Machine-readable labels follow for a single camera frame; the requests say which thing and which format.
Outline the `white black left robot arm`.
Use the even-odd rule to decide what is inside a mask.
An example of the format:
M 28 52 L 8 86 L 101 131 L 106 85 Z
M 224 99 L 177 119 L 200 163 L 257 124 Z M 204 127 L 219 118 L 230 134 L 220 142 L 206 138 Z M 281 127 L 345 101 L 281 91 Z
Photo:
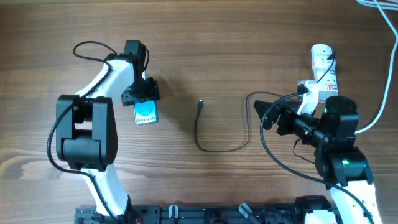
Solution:
M 146 75 L 149 50 L 138 40 L 127 40 L 121 53 L 112 50 L 98 61 L 103 68 L 86 87 L 58 98 L 47 156 L 59 171 L 83 177 L 96 202 L 89 216 L 94 222 L 139 223 L 114 166 L 114 107 L 119 101 L 133 106 L 137 125 L 156 123 L 159 87 Z

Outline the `Galaxy S25 smartphone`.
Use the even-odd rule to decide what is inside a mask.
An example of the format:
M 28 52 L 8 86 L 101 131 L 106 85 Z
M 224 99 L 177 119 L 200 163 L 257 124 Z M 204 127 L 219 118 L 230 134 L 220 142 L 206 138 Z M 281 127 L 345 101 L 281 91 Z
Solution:
M 156 101 L 146 101 L 134 105 L 134 117 L 137 125 L 158 122 Z

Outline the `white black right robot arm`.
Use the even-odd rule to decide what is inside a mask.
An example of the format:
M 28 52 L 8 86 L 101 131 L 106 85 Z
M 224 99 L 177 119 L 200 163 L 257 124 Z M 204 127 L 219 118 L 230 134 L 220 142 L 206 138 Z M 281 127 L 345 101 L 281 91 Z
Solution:
M 315 148 L 319 178 L 312 180 L 330 191 L 343 223 L 381 223 L 371 168 L 354 145 L 359 119 L 356 103 L 344 96 L 331 96 L 320 118 L 300 114 L 296 105 L 286 96 L 273 103 L 255 101 L 260 131 L 277 124 L 277 134 L 294 134 L 304 145 Z

